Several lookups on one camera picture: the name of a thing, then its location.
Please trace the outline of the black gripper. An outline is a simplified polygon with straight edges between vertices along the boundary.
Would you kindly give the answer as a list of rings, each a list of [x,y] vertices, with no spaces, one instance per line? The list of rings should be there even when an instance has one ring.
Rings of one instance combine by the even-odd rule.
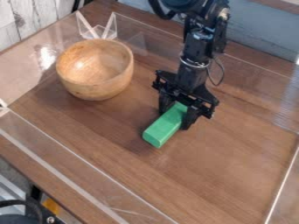
[[[174,102],[188,107],[181,119],[181,130],[186,130],[200,116],[210,119],[220,101],[209,92],[205,85],[198,85],[188,93],[176,85],[174,73],[156,70],[154,75],[156,78],[152,87],[158,92],[158,113],[162,114]]]

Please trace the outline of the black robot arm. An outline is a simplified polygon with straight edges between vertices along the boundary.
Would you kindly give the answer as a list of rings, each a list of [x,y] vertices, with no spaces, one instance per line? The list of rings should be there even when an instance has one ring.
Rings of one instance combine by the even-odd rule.
[[[153,88],[158,92],[158,112],[165,114],[174,103],[185,108],[180,129],[186,130],[202,116],[212,118],[220,101],[205,87],[210,63],[226,46],[229,0],[148,0],[162,20],[180,17],[182,49],[174,73],[157,70]]]

